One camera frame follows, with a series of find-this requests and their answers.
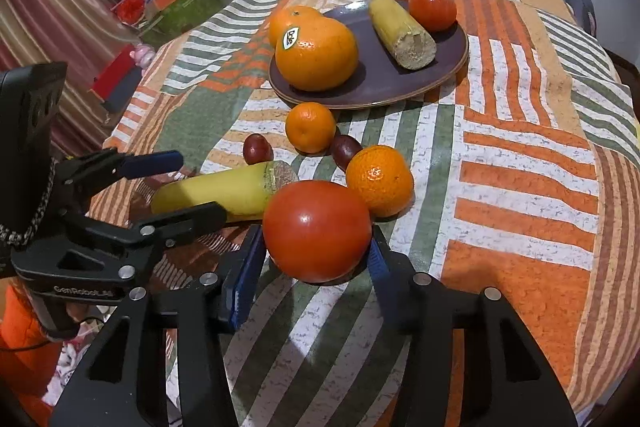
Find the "pink toy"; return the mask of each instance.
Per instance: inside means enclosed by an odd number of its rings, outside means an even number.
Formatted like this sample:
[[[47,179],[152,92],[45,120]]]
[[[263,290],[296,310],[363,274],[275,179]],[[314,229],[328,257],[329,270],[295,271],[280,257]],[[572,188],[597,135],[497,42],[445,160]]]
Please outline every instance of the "pink toy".
[[[142,75],[144,75],[148,67],[151,65],[151,62],[154,60],[156,52],[148,44],[137,44],[135,49],[130,52],[129,56],[133,58],[138,67],[142,68]]]

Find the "date fruit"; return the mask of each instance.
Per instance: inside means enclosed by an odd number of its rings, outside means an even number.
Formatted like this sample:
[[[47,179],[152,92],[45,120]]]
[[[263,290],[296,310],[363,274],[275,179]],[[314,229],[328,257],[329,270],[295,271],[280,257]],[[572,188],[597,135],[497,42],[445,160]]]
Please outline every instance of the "date fruit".
[[[242,157],[247,165],[270,162],[273,160],[273,149],[264,136],[259,133],[253,133],[244,140]]]
[[[340,134],[331,142],[331,156],[342,171],[347,170],[351,159],[361,150],[362,145],[358,140],[348,134]]]

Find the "fruit on plate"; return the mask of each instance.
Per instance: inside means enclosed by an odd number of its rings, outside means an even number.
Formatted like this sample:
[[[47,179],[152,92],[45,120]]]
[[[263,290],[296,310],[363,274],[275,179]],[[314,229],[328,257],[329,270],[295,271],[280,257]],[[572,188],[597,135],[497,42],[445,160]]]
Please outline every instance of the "fruit on plate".
[[[386,145],[372,145],[356,154],[346,172],[355,190],[376,217],[390,217],[409,206],[414,176],[402,155]]]
[[[292,146],[306,154],[316,154],[331,145],[335,119],[324,105],[304,102],[289,111],[284,130]]]
[[[331,142],[331,156],[342,171],[347,170],[351,159],[361,150],[360,142],[348,134],[338,134]]]
[[[429,32],[453,26],[458,16],[454,0],[409,0],[409,13]]]
[[[259,219],[276,191],[297,181],[297,174],[282,161],[212,172],[160,187],[151,199],[151,211],[162,214],[216,201],[225,207],[227,222]]]
[[[276,65],[291,86],[323,91],[340,86],[358,67],[358,44],[350,29],[328,17],[306,17],[276,44]]]
[[[433,61],[435,41],[395,0],[372,0],[369,15],[386,50],[400,66],[419,70]]]
[[[264,211],[264,241],[284,273],[309,283],[343,277],[371,241],[369,211],[337,183],[306,180],[281,188]]]
[[[284,32],[297,25],[304,17],[321,17],[322,14],[311,6],[287,6],[273,14],[269,21],[269,42],[275,48]]]
[[[273,148],[264,136],[254,132],[244,139],[242,157],[247,165],[270,162],[273,160]]]

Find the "orange clothing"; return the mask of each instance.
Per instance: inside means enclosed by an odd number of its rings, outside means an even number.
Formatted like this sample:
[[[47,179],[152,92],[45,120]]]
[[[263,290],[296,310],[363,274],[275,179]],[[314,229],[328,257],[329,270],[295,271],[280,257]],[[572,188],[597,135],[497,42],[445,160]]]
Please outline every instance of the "orange clothing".
[[[28,347],[45,340],[33,310],[9,286],[0,324],[0,347]],[[61,348],[62,343],[50,343],[30,351],[0,351],[0,378],[40,427],[46,427],[51,415],[52,408],[40,398],[56,370]]]

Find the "plate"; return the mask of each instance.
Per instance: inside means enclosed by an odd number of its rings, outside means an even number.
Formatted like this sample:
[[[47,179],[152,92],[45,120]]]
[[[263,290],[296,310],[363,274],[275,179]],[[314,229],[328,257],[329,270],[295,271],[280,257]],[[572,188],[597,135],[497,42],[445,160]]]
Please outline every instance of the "plate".
[[[400,0],[403,8],[408,2]],[[339,20],[349,27],[358,41],[360,63],[341,86],[326,91],[302,91],[292,87],[282,76],[275,58],[269,64],[269,81],[283,100],[292,103],[319,102],[329,109],[362,109],[413,98],[455,76],[466,62],[469,42],[457,22],[448,30],[432,33],[436,57],[421,70],[398,66],[378,38],[369,17],[369,2],[360,1],[334,8],[325,17]]]

